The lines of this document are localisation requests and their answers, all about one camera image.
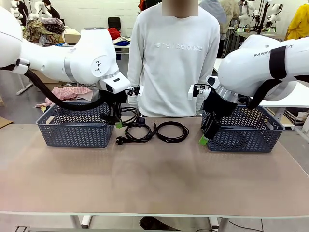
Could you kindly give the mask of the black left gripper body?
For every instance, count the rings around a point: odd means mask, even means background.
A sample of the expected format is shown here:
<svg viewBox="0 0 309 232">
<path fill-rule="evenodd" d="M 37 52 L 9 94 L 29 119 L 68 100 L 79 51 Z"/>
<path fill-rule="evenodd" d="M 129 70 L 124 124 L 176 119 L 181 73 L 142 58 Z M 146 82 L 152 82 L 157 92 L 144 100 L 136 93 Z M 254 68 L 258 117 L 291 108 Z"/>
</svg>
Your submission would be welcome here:
<svg viewBox="0 0 309 232">
<path fill-rule="evenodd" d="M 127 94 L 125 91 L 114 94 L 106 90 L 100 90 L 100 98 L 107 104 L 124 104 L 127 102 Z"/>
</svg>

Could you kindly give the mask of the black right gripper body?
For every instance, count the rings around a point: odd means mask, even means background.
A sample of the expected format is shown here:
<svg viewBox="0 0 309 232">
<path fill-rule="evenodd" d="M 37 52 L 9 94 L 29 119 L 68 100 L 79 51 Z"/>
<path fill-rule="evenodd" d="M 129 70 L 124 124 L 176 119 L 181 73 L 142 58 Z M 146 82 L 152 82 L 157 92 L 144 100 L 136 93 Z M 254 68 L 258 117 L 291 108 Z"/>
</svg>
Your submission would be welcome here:
<svg viewBox="0 0 309 232">
<path fill-rule="evenodd" d="M 236 109 L 237 104 L 223 99 L 215 90 L 211 90 L 202 104 L 202 110 L 222 118 L 230 116 Z"/>
</svg>

